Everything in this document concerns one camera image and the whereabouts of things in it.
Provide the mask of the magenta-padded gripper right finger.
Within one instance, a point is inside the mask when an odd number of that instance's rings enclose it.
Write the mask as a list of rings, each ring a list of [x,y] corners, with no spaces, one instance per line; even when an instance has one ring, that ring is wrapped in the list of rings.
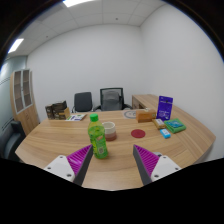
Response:
[[[133,156],[143,185],[148,185],[181,169],[168,156],[150,152],[138,145],[133,146]]]

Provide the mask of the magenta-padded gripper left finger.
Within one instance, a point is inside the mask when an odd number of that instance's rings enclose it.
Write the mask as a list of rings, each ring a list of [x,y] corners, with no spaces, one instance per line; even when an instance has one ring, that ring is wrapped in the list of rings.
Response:
[[[44,170],[81,186],[92,155],[93,146],[88,145],[68,156],[59,155]]]

